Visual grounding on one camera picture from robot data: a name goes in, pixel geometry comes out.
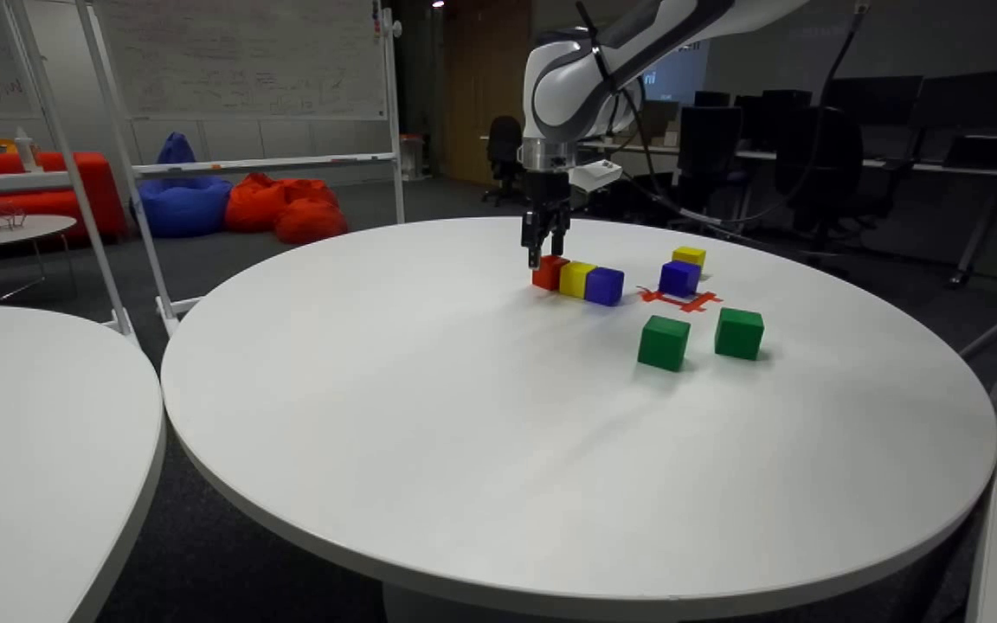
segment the floor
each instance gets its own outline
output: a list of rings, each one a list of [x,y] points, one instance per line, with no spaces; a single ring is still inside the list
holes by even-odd
[[[385,186],[341,190],[345,210],[360,225],[376,225],[388,215]],[[412,185],[410,218],[464,218],[496,215],[478,202],[478,186]],[[208,236],[162,244],[162,272],[173,299],[206,295],[232,274],[283,254],[269,236]],[[135,320],[140,343],[153,364],[162,362],[166,332],[153,311],[153,278],[142,244],[106,248],[123,284],[123,299]],[[945,343],[963,347],[997,322],[997,284],[974,282],[963,292],[945,284],[950,268],[904,263],[886,258],[846,258],[841,272],[861,278],[868,292],[922,320]],[[50,278],[23,292],[16,305],[58,308],[73,315],[106,320],[91,248],[31,248],[0,254],[0,292]],[[997,378],[997,347],[974,362],[985,383]],[[381,588],[366,577],[341,572],[294,552],[275,533],[240,515],[225,500],[201,480],[187,465],[176,437],[171,437],[166,467],[135,554],[103,605],[103,623],[246,623],[246,619],[327,619],[327,623],[381,623]],[[953,582],[940,597],[933,619],[955,619],[967,591],[971,543],[953,563]],[[822,619],[848,619],[846,611],[829,611]]]

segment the blue block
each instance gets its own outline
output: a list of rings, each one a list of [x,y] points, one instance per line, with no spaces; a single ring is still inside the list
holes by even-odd
[[[701,278],[704,278],[704,268],[695,268],[695,263],[664,263],[661,295],[693,299],[693,295],[701,295]]]
[[[628,284],[628,274],[625,274],[625,272],[596,268],[596,272],[588,274],[585,300],[613,308],[613,305],[625,300],[625,284]]]

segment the toy block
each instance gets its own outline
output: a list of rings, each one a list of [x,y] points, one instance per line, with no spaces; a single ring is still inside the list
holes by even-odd
[[[701,292],[704,272],[695,263],[664,263],[661,295],[693,299]]]
[[[693,332],[689,322],[675,322],[664,315],[648,320],[640,328],[638,362],[648,367],[661,367],[661,370],[683,370],[683,352],[687,352],[689,332]]]
[[[758,362],[764,338],[764,320],[746,308],[724,308],[717,315],[713,349],[719,358]]]
[[[695,263],[701,272],[708,268],[708,248],[701,248],[701,247],[679,247],[675,254],[672,254],[672,263]]]
[[[596,268],[588,274],[588,300],[613,308],[625,300],[625,284],[628,284],[625,272]]]
[[[585,299],[591,272],[596,272],[596,263],[563,263],[560,268],[560,295],[563,299]]]
[[[532,272],[532,289],[558,292],[560,289],[563,258],[544,258]]]

